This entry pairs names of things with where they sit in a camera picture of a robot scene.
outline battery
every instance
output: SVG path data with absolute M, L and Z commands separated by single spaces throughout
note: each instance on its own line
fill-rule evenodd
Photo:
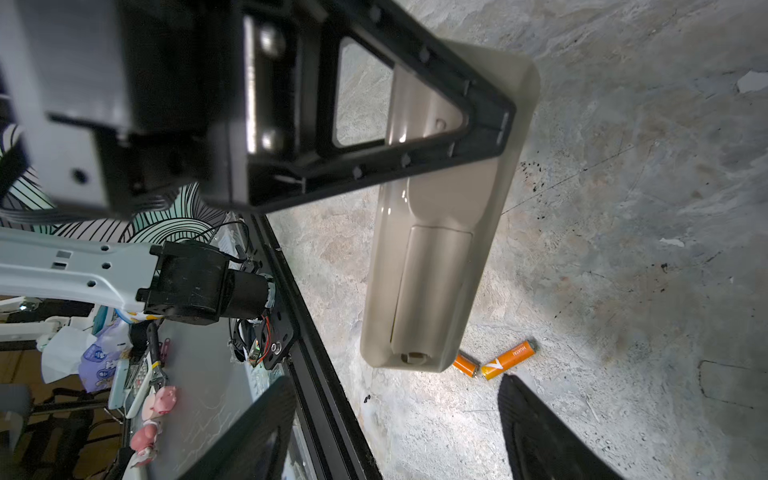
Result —
M 478 371 L 478 366 L 472 363 L 472 361 L 467 359 L 467 357 L 463 356 L 461 353 L 456 356 L 456 360 L 453 362 L 453 366 L 469 376 L 475 376 Z
M 525 341 L 512 350 L 502 353 L 493 362 L 483 365 L 480 367 L 480 371 L 486 380 L 490 380 L 523 360 L 533 356 L 534 353 L 535 351 L 531 347 L 531 344 L 528 343 L 528 341 Z

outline concrete surface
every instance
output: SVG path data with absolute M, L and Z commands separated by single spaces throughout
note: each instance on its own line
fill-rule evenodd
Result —
M 764 478 L 768 88 L 737 82 L 768 71 L 768 3 L 404 5 L 541 72 L 462 349 L 487 362 L 535 339 L 517 373 L 627 478 Z M 346 65 L 341 131 L 383 132 L 386 75 Z M 382 474 L 510 478 L 499 378 L 359 355 L 376 193 L 270 219 Z

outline paint chip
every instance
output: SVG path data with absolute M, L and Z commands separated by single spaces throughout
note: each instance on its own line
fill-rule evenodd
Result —
M 659 241 L 661 243 L 666 243 L 668 245 L 674 245 L 676 247 L 685 247 L 685 243 L 679 241 L 677 238 L 662 238 Z
M 740 94 L 746 94 L 748 91 L 763 90 L 768 87 L 768 72 L 749 71 L 739 81 L 736 82 Z

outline patterned fabric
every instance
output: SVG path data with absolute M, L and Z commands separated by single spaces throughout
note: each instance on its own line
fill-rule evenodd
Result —
M 22 129 L 15 124 L 0 124 L 0 169 L 2 155 L 18 140 Z M 16 180 L 0 202 L 5 209 L 40 210 L 53 208 L 54 204 L 42 192 L 35 169 L 30 167 Z M 178 241 L 204 232 L 211 225 L 224 222 L 227 215 L 222 210 L 208 207 L 197 194 L 197 184 L 183 186 L 173 205 L 164 211 L 136 215 L 131 221 L 89 220 L 55 225 L 27 225 L 14 223 L 0 217 L 0 227 L 30 230 L 60 237 L 93 240 L 97 242 L 149 242 Z M 215 231 L 199 237 L 210 242 Z

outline gray desk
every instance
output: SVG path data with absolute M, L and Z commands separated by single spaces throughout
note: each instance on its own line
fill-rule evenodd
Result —
M 245 367 L 230 361 L 227 327 L 227 319 L 208 326 L 167 321 L 158 330 L 161 342 L 170 338 L 164 370 L 179 392 L 163 417 L 149 478 L 183 474 L 253 401 Z

